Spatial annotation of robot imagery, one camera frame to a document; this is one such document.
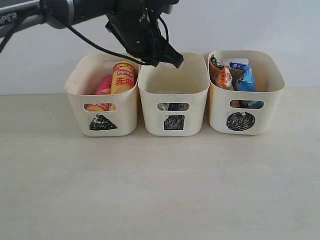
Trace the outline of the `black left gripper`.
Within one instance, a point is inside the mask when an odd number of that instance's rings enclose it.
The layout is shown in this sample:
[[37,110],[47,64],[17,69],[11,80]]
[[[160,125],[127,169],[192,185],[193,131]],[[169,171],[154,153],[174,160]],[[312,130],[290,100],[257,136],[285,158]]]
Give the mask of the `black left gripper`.
[[140,65],[157,67],[162,62],[178,69],[184,57],[161,34],[161,4],[161,0],[111,0],[106,28]]

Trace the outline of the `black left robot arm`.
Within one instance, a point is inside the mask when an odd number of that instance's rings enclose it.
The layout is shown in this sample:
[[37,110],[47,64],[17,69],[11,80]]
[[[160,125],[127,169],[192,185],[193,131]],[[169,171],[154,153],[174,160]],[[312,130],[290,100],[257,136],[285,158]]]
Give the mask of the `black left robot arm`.
[[[2,0],[0,2],[0,48],[24,29],[48,24],[55,29],[67,28],[84,42],[106,54],[144,66],[159,63],[179,68],[182,54],[163,36],[159,23],[162,13],[170,14],[177,0]],[[107,50],[78,32],[74,25],[106,16],[105,28],[125,48],[126,55]]]

